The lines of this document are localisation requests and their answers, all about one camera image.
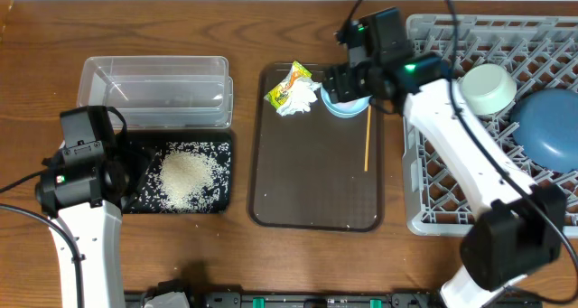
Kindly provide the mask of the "crumpled white napkin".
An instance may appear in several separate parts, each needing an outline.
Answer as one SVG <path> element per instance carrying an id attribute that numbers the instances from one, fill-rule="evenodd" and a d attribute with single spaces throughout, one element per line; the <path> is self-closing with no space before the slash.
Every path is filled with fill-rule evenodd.
<path id="1" fill-rule="evenodd" d="M 283 93 L 284 100 L 280 103 L 276 113 L 284 117 L 309 112 L 311 104 L 317 101 L 315 91 L 321 86 L 321 83 L 314 82 L 309 78 L 296 79 Z"/>

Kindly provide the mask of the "dark blue plate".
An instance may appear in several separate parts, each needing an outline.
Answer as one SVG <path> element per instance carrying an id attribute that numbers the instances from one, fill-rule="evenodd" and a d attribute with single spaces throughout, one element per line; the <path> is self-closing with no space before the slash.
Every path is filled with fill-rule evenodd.
<path id="1" fill-rule="evenodd" d="M 558 173 L 577 169 L 577 93 L 545 89 L 521 99 L 510 122 L 513 137 L 534 163 Z"/>

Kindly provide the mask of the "light blue small bowl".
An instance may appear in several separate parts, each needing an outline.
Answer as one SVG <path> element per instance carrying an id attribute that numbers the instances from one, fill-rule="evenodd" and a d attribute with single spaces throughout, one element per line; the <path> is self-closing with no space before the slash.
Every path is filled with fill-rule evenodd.
<path id="1" fill-rule="evenodd" d="M 346 103 L 331 103 L 329 93 L 324 89 L 320 89 L 320 95 L 325 107 L 334 116 L 339 118 L 352 118 L 366 110 L 369 106 L 369 97 L 359 98 Z"/>

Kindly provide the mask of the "mint green bowl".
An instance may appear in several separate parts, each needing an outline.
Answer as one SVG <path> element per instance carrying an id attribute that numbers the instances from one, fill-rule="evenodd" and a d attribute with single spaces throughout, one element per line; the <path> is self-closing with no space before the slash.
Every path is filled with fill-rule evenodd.
<path id="1" fill-rule="evenodd" d="M 460 87 L 471 111 L 478 116 L 499 112 L 513 101 L 517 93 L 514 79 L 504 68 L 492 63 L 469 70 Z"/>

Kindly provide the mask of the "brown serving tray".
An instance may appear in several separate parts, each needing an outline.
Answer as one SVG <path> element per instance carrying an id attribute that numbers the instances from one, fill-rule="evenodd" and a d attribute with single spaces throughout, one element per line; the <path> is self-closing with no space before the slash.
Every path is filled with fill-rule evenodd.
<path id="1" fill-rule="evenodd" d="M 372 110 L 364 173 L 367 109 L 339 118 L 321 100 L 309 112 L 281 117 L 263 96 L 291 69 L 260 73 L 249 217 L 269 228 L 369 232 L 384 218 L 383 117 Z"/>

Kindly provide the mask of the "clear plastic bin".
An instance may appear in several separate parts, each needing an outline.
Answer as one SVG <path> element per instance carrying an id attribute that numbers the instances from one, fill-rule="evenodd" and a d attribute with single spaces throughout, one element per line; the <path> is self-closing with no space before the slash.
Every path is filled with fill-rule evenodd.
<path id="1" fill-rule="evenodd" d="M 80 77 L 77 106 L 114 107 L 113 127 L 228 129 L 233 79 L 222 56 L 97 56 Z"/>

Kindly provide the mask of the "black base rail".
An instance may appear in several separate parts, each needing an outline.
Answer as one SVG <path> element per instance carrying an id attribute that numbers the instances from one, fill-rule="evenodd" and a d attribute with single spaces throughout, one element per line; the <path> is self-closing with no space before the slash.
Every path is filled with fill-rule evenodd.
<path id="1" fill-rule="evenodd" d="M 126 291 L 127 307 L 191 308 L 434 308 L 443 307 L 438 293 L 385 294 L 265 293 L 240 287 L 213 286 L 198 292 L 180 279 L 161 282 L 144 292 Z"/>

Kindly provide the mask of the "black waste tray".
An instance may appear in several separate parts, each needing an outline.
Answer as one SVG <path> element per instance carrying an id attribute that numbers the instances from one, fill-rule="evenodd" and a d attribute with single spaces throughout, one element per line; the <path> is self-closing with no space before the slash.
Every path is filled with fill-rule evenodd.
<path id="1" fill-rule="evenodd" d="M 156 153 L 156 147 L 158 145 L 168 143 L 168 142 L 194 142 L 194 141 L 229 141 L 231 143 L 232 149 L 232 138 L 229 134 L 225 132 L 133 132 L 129 135 L 129 140 L 132 145 L 135 145 L 138 150 L 144 152 L 146 161 L 145 164 L 141 166 L 143 174 L 135 187 L 135 193 L 131 196 L 127 204 L 123 206 L 123 212 L 125 214 L 153 214 L 153 213 L 133 213 L 131 207 L 135 204 L 135 201 L 139 197 L 139 187 L 143 183 L 144 175 L 147 168 L 151 164 Z"/>

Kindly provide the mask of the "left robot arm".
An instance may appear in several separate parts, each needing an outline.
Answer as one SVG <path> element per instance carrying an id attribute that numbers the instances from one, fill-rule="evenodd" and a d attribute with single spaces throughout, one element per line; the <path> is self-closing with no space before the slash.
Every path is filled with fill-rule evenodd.
<path id="1" fill-rule="evenodd" d="M 123 214 L 137 198 L 152 156 L 116 132 L 114 107 L 86 106 L 61 113 L 64 141 L 35 186 L 51 223 L 65 307 L 123 307 L 120 265 Z"/>

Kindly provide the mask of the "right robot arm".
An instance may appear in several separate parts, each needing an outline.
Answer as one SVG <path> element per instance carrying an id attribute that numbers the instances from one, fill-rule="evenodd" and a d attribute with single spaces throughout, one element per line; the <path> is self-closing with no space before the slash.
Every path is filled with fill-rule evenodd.
<path id="1" fill-rule="evenodd" d="M 389 100 L 426 137 L 461 187 L 475 217 L 462 239 L 462 265 L 438 292 L 441 307 L 487 307 L 506 292 L 539 300 L 515 284 L 567 250 L 566 198 L 541 187 L 498 147 L 472 114 L 446 63 L 434 54 L 413 59 L 333 65 L 322 83 L 333 103 Z"/>

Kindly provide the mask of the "grey dishwasher rack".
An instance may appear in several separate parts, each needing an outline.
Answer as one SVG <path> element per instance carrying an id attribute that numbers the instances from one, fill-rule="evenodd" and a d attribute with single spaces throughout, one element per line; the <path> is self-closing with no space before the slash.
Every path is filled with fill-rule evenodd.
<path id="1" fill-rule="evenodd" d="M 516 100 L 546 89 L 577 90 L 577 19 L 574 16 L 466 14 L 453 28 L 446 14 L 412 14 L 406 34 L 418 55 L 433 52 L 457 57 L 455 74 L 463 77 L 481 64 L 505 69 L 517 84 Z M 541 186 L 555 185 L 567 197 L 564 233 L 577 236 L 577 172 L 554 171 L 535 162 L 518 145 L 511 105 L 481 117 L 507 156 Z M 403 175 L 406 224 L 416 235 L 461 237 L 473 223 L 461 188 L 441 156 L 410 123 L 404 124 Z"/>

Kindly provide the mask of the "yellow green snack wrapper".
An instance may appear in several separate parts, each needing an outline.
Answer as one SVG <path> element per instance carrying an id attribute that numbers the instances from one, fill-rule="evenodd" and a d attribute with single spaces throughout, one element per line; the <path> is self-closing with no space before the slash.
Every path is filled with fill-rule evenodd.
<path id="1" fill-rule="evenodd" d="M 290 97 L 290 88 L 300 78 L 309 79 L 312 73 L 308 71 L 301 63 L 294 61 L 291 69 L 285 78 L 274 88 L 266 93 L 264 100 L 267 100 L 275 109 L 284 105 Z"/>

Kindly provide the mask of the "white rice pile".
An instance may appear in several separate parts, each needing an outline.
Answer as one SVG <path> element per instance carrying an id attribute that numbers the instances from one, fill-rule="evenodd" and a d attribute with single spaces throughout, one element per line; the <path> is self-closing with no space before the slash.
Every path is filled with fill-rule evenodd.
<path id="1" fill-rule="evenodd" d="M 229 141 L 168 142 L 156 147 L 133 213 L 214 214 L 229 205 Z"/>

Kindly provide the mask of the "wooden chopstick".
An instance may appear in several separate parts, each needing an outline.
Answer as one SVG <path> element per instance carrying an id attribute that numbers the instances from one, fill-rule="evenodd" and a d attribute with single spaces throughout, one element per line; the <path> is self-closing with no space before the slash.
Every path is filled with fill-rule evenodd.
<path id="1" fill-rule="evenodd" d="M 364 173 L 366 173 L 368 171 L 370 135 L 371 135 L 371 116 L 372 116 L 371 105 L 368 105 L 367 110 L 368 111 L 367 111 L 367 124 L 366 124 L 366 134 L 365 134 Z"/>

